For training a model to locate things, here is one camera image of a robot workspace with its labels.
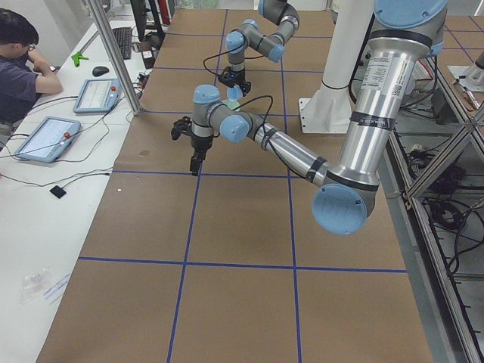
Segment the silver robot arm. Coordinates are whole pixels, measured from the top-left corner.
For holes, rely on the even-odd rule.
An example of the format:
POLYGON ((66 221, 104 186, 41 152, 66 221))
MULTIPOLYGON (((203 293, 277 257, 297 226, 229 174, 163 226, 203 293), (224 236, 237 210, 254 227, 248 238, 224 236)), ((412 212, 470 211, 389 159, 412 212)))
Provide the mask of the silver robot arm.
POLYGON ((218 75, 218 81, 227 87, 230 101, 240 100, 251 90, 251 83, 246 80, 246 49, 277 63, 284 55, 285 45, 299 30, 299 15, 286 1, 260 1, 258 13, 277 26, 272 34, 263 34, 255 20, 247 19, 225 37, 228 66, 218 75))
POLYGON ((264 116, 232 110, 213 85, 194 91, 185 120, 199 172, 215 135, 231 143, 245 138, 273 153, 293 173, 316 185, 316 222, 334 234, 360 229, 374 209, 376 171, 416 63, 437 55, 447 14, 444 1, 341 1, 321 80, 300 101, 302 129, 342 134, 337 164, 292 139, 264 116))

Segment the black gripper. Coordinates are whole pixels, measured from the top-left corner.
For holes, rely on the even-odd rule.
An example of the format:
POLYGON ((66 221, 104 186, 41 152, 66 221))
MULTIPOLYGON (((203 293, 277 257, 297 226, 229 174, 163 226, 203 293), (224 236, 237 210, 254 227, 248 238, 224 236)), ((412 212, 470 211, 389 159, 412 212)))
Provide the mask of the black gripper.
POLYGON ((232 67, 227 66, 218 76, 218 80, 220 83, 225 85, 227 88, 233 87, 238 85, 244 95, 247 95, 250 92, 250 82, 246 81, 245 78, 246 70, 234 70, 232 67))
POLYGON ((191 146, 194 149, 194 153, 190 161, 190 171, 193 176, 197 177, 199 175, 200 167, 206 159, 206 153, 213 145, 213 139, 213 135, 207 137, 191 135, 191 146))

